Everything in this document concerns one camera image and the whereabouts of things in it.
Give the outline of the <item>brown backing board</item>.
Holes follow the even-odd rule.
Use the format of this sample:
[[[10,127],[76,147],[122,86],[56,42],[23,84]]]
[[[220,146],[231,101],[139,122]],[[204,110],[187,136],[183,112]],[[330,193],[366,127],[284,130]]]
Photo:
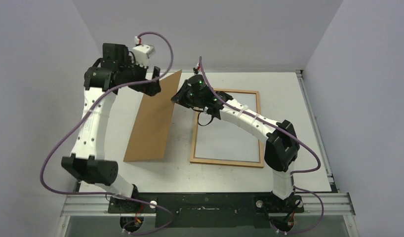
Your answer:
[[[163,78],[160,81],[160,93],[155,96],[143,96],[125,151],[124,162],[164,157],[174,109],[171,98],[178,91],[181,75],[182,71],[179,70]]]

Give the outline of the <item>printed photo sheet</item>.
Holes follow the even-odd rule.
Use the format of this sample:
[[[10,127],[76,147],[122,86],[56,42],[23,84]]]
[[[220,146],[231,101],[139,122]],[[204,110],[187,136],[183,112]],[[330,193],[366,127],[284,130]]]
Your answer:
[[[195,158],[260,162],[258,139],[233,123],[201,114],[196,129]]]

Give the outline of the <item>wooden picture frame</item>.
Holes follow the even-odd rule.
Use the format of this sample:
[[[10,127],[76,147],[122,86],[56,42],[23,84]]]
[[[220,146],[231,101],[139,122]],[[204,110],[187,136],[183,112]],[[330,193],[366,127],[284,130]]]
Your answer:
[[[255,168],[263,168],[264,167],[264,146],[262,142],[259,143],[262,145],[260,148],[260,162],[259,163],[252,163],[252,162],[245,162],[245,161],[230,161],[230,160],[215,160],[215,159],[204,159],[204,158],[195,158],[195,149],[196,149],[196,136],[197,136],[197,129],[196,124],[199,121],[199,113],[195,113],[194,118],[194,129],[193,129],[193,137],[192,137],[192,144],[191,144],[191,155],[189,161],[191,163],[201,163],[201,164],[214,164],[214,165],[228,165],[228,166],[243,166],[243,167],[255,167]]]

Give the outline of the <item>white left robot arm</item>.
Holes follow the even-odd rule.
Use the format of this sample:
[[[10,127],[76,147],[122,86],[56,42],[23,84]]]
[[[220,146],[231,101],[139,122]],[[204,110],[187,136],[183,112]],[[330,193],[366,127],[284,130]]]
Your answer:
[[[105,137],[109,114],[118,94],[118,85],[139,82],[131,89],[154,96],[161,91],[159,67],[154,68],[153,81],[146,79],[150,57],[155,53],[152,45],[126,45],[104,43],[103,56],[84,74],[84,123],[71,154],[62,157],[61,165],[75,178],[96,185],[115,194],[121,207],[135,212],[140,206],[136,185],[127,182],[119,174],[116,161],[105,159]]]

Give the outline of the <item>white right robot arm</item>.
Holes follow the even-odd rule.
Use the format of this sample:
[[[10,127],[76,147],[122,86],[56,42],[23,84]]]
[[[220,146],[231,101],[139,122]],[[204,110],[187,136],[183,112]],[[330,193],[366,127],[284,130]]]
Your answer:
[[[272,206],[279,212],[291,206],[295,193],[292,163],[300,149],[291,122],[268,119],[239,103],[232,95],[211,90],[202,75],[186,79],[171,101],[232,123],[262,142],[264,161],[273,170]]]

